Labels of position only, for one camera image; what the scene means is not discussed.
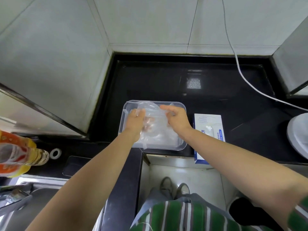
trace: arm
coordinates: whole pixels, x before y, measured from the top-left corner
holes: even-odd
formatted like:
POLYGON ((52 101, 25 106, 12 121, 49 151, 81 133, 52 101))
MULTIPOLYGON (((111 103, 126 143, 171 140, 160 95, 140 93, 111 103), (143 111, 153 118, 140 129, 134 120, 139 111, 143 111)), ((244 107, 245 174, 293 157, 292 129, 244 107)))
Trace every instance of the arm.
POLYGON ((270 159, 212 138, 191 127, 184 109, 161 106, 174 131, 284 229, 291 211, 308 195, 308 178, 270 159))
POLYGON ((132 111, 125 130, 82 167, 48 202, 27 231, 92 230, 129 151, 140 137, 145 111, 132 111))

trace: white and blue box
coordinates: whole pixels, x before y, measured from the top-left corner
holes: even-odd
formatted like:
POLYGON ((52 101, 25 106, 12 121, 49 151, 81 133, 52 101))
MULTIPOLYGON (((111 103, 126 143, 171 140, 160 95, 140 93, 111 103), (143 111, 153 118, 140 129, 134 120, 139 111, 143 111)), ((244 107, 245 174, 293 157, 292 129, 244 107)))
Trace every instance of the white and blue box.
MULTIPOLYGON (((194 128, 215 139, 225 142, 224 129, 222 127, 221 115, 198 114, 194 116, 194 128)), ((195 164, 209 164, 198 152, 194 151, 195 164)))

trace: person's left arm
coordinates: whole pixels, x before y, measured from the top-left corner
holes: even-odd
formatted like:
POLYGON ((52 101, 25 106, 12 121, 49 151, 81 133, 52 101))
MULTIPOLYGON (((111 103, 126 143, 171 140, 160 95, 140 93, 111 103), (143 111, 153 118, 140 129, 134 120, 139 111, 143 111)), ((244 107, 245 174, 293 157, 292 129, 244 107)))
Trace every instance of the person's left arm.
POLYGON ((133 110, 125 130, 82 167, 32 221, 26 231, 92 230, 124 166, 140 137, 145 111, 133 110))

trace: stainless steel sink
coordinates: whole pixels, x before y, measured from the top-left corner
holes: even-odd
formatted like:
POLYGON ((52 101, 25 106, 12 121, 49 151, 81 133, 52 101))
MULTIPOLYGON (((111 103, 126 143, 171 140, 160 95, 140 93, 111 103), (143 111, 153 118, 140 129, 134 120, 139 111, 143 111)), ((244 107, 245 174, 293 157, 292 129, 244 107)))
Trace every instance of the stainless steel sink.
MULTIPOLYGON (((20 185, 26 182, 33 183, 34 190, 31 193, 33 198, 20 210, 0 217, 0 230, 24 231, 66 181, 66 179, 38 177, 32 175, 22 175, 18 179, 13 179, 10 182, 10 185, 20 185)), ((93 231, 100 230, 103 211, 104 208, 98 216, 93 231)))

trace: shirt sleeve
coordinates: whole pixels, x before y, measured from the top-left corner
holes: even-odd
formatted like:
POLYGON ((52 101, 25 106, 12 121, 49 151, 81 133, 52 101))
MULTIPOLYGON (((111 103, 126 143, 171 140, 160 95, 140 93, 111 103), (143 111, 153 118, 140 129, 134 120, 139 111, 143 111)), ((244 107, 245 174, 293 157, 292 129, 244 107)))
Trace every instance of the shirt sleeve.
POLYGON ((308 196, 291 212, 288 219, 288 228, 291 231, 308 230, 308 196))

